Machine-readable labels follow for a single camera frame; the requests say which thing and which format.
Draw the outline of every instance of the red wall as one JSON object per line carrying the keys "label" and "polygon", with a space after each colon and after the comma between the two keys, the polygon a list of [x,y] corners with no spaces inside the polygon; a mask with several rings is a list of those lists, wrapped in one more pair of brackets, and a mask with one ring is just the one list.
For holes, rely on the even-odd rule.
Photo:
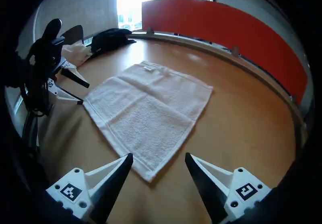
{"label": "red wall", "polygon": [[142,3],[143,30],[198,37],[239,52],[268,71],[285,89],[303,97],[307,75],[288,44],[269,26],[239,9],[204,0],[152,0]]}

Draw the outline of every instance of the terry cloth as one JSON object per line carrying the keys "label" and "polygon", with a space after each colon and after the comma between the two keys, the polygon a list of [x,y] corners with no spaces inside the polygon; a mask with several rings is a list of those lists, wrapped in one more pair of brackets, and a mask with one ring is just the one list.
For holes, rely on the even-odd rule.
{"label": "terry cloth", "polygon": [[120,155],[151,182],[180,148],[205,108],[212,86],[167,67],[142,62],[90,92],[84,107]]}

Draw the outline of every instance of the towel label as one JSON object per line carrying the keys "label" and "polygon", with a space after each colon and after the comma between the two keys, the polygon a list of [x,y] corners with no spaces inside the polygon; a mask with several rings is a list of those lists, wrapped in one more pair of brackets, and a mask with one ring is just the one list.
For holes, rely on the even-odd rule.
{"label": "towel label", "polygon": [[151,69],[148,66],[144,66],[143,68],[150,73],[152,73],[155,70],[155,68]]}

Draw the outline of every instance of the black cloth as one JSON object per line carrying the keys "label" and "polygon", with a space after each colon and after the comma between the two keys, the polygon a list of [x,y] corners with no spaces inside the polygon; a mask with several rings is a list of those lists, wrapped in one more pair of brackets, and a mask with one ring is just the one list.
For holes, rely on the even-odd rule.
{"label": "black cloth", "polygon": [[111,50],[116,50],[121,46],[136,43],[136,41],[127,38],[127,35],[131,33],[127,29],[109,29],[96,34],[90,45],[93,53],[91,58]]}

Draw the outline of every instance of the table surface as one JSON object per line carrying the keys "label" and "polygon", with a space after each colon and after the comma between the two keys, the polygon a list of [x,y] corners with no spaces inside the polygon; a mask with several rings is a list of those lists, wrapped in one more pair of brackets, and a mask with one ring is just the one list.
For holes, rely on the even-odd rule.
{"label": "table surface", "polygon": [[[244,167],[271,188],[279,183],[295,158],[291,113],[267,86],[221,59],[137,40],[78,68],[90,88],[64,76],[58,85],[84,97],[143,60],[192,75],[214,90],[187,140],[152,183],[130,171],[108,223],[210,223],[184,162],[186,152],[228,171]],[[56,102],[50,116],[40,120],[39,141],[51,184],[75,167],[88,172],[118,158],[85,108],[73,102]]]}

